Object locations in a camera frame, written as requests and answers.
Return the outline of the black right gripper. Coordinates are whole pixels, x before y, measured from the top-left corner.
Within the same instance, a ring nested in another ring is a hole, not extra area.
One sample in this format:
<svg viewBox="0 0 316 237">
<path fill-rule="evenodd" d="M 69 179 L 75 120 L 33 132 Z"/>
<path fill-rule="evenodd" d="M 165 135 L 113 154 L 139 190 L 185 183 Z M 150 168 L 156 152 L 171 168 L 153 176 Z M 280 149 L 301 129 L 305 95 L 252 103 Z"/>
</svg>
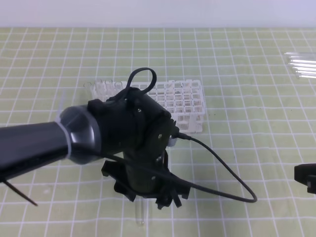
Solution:
<svg viewBox="0 0 316 237">
<path fill-rule="evenodd" d="M 294 167 L 294 180 L 307 187 L 310 194 L 316 193 L 316 164 L 305 163 Z"/>
</svg>

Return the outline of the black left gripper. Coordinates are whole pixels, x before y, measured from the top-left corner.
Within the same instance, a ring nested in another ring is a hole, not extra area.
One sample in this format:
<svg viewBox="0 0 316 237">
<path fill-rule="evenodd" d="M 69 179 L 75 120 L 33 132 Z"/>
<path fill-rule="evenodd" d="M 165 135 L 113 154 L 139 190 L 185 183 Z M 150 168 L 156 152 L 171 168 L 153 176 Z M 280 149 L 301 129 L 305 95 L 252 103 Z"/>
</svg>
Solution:
<svg viewBox="0 0 316 237">
<path fill-rule="evenodd" d="M 131 164 L 106 160 L 101 171 L 112 177 L 115 192 L 134 202 L 136 196 L 157 198 L 159 210 L 182 206 L 179 196 L 188 199 L 190 187 L 176 182 L 179 178 L 168 168 L 166 147 L 178 132 L 170 112 L 146 94 L 146 90 L 128 87 L 103 102 L 94 99 L 87 104 L 101 134 L 101 153 L 122 152 Z M 162 179 L 155 173 L 168 177 Z"/>
</svg>

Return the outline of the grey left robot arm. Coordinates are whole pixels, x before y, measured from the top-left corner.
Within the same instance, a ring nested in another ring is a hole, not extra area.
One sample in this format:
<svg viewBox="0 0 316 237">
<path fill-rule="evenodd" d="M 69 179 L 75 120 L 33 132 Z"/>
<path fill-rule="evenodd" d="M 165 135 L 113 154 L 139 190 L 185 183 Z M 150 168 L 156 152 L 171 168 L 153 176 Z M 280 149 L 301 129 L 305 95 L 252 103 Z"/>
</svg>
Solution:
<svg viewBox="0 0 316 237">
<path fill-rule="evenodd" d="M 114 190 L 130 201 L 154 198 L 158 208 L 181 206 L 190 188 L 168 169 L 166 147 L 178 132 L 171 114 L 148 95 L 127 87 L 107 101 L 65 109 L 59 121 L 0 130 L 0 180 L 67 158 L 88 164 L 100 158 Z"/>
</svg>

